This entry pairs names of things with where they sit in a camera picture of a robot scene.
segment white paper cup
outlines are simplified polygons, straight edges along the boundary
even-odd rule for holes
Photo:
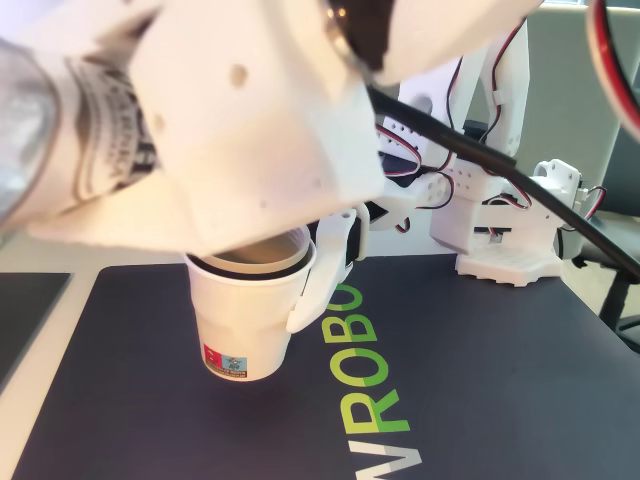
[[[316,249],[306,227],[277,238],[217,257],[185,256],[200,354],[220,377],[258,380],[284,360],[291,338],[287,319]]]

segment sticker on cup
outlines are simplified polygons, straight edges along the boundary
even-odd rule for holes
[[[222,355],[204,346],[204,358],[207,367],[227,377],[247,378],[247,359]]]

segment dark mat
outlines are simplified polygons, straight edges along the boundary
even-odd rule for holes
[[[356,265],[348,284],[362,305],[325,316],[365,315],[377,340],[326,343],[317,321],[294,336],[278,372],[254,383],[202,365],[184,266],[109,268],[14,479],[354,480],[398,458],[377,470],[392,473],[359,478],[635,478],[638,358],[559,279],[516,289],[459,277],[453,265],[451,256]],[[351,298],[337,292],[334,303]],[[334,376],[332,356],[354,347],[382,356],[382,383]],[[377,367],[347,359],[342,371]],[[386,396],[379,429],[410,430],[348,434],[349,394]],[[367,408],[351,410],[360,428]],[[418,453],[421,463],[398,470],[410,463],[398,455]]]
[[[68,273],[0,273],[0,393],[69,280]]]

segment screw hole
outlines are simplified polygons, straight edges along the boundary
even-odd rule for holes
[[[156,132],[162,132],[164,130],[164,118],[162,118],[162,115],[160,114],[155,114],[153,117],[153,128],[156,130]]]
[[[244,65],[234,65],[231,67],[231,85],[234,87],[244,87],[244,84],[247,83],[248,77],[249,72]]]

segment wire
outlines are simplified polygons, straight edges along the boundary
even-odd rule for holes
[[[609,104],[625,130],[640,142],[640,105],[620,66],[605,0],[592,0],[589,4],[587,38],[593,65]]]
[[[533,205],[533,203],[531,202],[531,198],[529,198],[529,195],[527,195],[525,192],[520,191],[520,189],[516,188],[516,190],[518,190],[520,194],[524,197],[524,199],[527,201],[527,205],[520,205],[517,201],[515,201],[514,199],[504,194],[500,194],[493,198],[490,198],[489,200],[487,200],[487,205],[493,205],[496,202],[501,201],[501,202],[508,203],[509,205],[511,205],[514,208],[517,208],[518,210],[529,210],[531,208],[531,205]]]
[[[403,177],[405,175],[413,175],[418,170],[420,170],[420,167],[422,166],[422,157],[416,151],[416,149],[413,148],[413,146],[411,146],[411,144],[409,142],[407,142],[404,138],[396,135],[391,130],[383,127],[382,125],[376,125],[376,130],[381,135],[384,135],[384,136],[388,137],[390,139],[389,143],[391,143],[391,141],[394,141],[394,142],[402,145],[407,150],[409,150],[413,154],[413,156],[416,158],[416,162],[417,162],[415,168],[412,168],[411,170],[400,171],[400,172],[385,172],[385,175],[387,177]]]
[[[455,87],[456,82],[458,81],[458,76],[460,75],[460,67],[462,67],[462,59],[464,57],[460,57],[460,61],[458,62],[458,66],[456,67],[456,71],[451,78],[451,83],[449,84],[449,89],[447,90],[447,117],[449,118],[449,126],[455,130],[455,125],[453,124],[453,116],[451,115],[451,94],[453,93],[453,87]],[[442,166],[436,169],[436,172],[442,172],[445,168],[449,166],[451,163],[451,159],[453,158],[453,151],[449,150],[449,154],[447,155],[447,159],[444,161]]]
[[[497,80],[498,65],[500,64],[500,61],[502,60],[502,57],[504,56],[505,52],[507,51],[507,49],[511,45],[511,42],[513,42],[513,39],[516,38],[516,35],[518,35],[520,30],[524,26],[524,22],[526,22],[526,21],[527,21],[526,18],[524,20],[522,20],[520,25],[518,25],[511,32],[511,34],[509,35],[507,40],[504,42],[504,45],[502,45],[502,48],[500,49],[500,52],[498,53],[498,56],[496,57],[496,61],[493,63],[493,70],[491,71],[491,90],[493,91],[494,94],[498,91],[498,80]],[[496,105],[495,107],[496,107],[496,118],[494,119],[494,121],[491,124],[491,126],[489,127],[489,129],[486,132],[484,132],[484,135],[482,135],[482,137],[480,138],[480,143],[486,143],[487,142],[487,137],[493,131],[493,129],[496,128],[496,126],[498,125],[498,122],[500,121],[500,117],[502,115],[502,105]]]
[[[513,42],[513,39],[516,38],[516,36],[520,32],[520,30],[522,30],[522,27],[524,26],[526,21],[527,21],[526,18],[523,19],[522,22],[520,23],[520,25],[518,25],[516,28],[513,29],[513,31],[511,32],[511,34],[507,38],[507,40],[504,42],[504,45],[502,45],[502,48],[500,49],[500,52],[498,53],[498,56],[496,57],[496,61],[493,63],[493,69],[491,71],[491,89],[492,89],[494,94],[495,94],[495,92],[498,91],[497,71],[498,71],[498,66],[500,65],[500,61],[502,60],[502,57],[504,57],[505,52],[507,51],[507,49],[509,48],[509,46]],[[480,137],[480,143],[486,143],[487,142],[487,137],[496,128],[496,126],[498,125],[498,122],[500,121],[500,117],[502,116],[502,105],[496,105],[495,107],[496,107],[496,118],[494,119],[494,121],[491,124],[491,126],[489,127],[489,129],[486,132],[484,132],[482,137]],[[487,175],[490,175],[492,177],[496,177],[497,176],[495,173],[491,172],[490,170],[488,170],[486,168],[483,168],[483,170],[485,171],[485,173]],[[522,197],[524,198],[524,200],[528,204],[528,207],[523,207],[523,209],[526,210],[527,208],[530,208],[531,207],[531,199],[529,198],[529,196],[524,191],[519,189],[518,187],[515,187],[515,185],[514,185],[514,188],[516,188],[516,190],[518,190],[520,195],[522,195]]]
[[[562,229],[558,229],[558,258],[562,260],[564,257],[564,238],[562,238]]]
[[[449,198],[447,199],[446,202],[444,202],[442,205],[438,205],[437,207],[418,207],[417,210],[440,210],[441,208],[444,208],[447,205],[449,205],[451,203],[451,200],[453,200],[453,195],[455,192],[455,182],[453,181],[453,178],[451,178],[446,173],[442,173],[442,172],[436,172],[436,173],[439,173],[440,175],[445,177],[447,180],[449,180],[449,187],[450,187]]]
[[[378,90],[369,87],[369,98],[374,110],[382,115],[387,115],[411,128],[419,135],[437,143],[438,145],[453,150],[458,156],[467,161],[480,165],[509,180],[515,187],[527,192],[532,198],[564,220],[567,224],[576,228],[587,240],[600,248],[605,255],[620,265],[623,269],[640,279],[640,263],[615,242],[604,235],[598,228],[586,221],[571,208],[549,193],[535,180],[532,180],[515,168],[516,161],[486,145],[482,145],[472,138],[452,130],[430,115],[405,105]]]
[[[398,231],[398,233],[402,234],[405,234],[409,230],[411,230],[411,220],[409,220],[409,217],[404,219],[404,226],[396,225],[396,230]]]
[[[598,198],[593,203],[593,206],[589,209],[589,211],[585,215],[585,217],[584,217],[585,220],[589,220],[591,217],[593,217],[595,215],[595,213],[600,208],[600,205],[602,205],[602,202],[604,201],[604,197],[607,196],[607,189],[602,187],[602,186],[600,186],[600,185],[598,185],[597,187],[593,187],[591,190],[589,190],[589,192],[587,192],[587,198],[589,198],[589,196],[591,196],[591,194],[593,192],[598,191],[598,190],[600,191],[600,195],[598,195]],[[564,230],[565,232],[575,232],[576,231],[575,228],[560,227],[560,229]]]

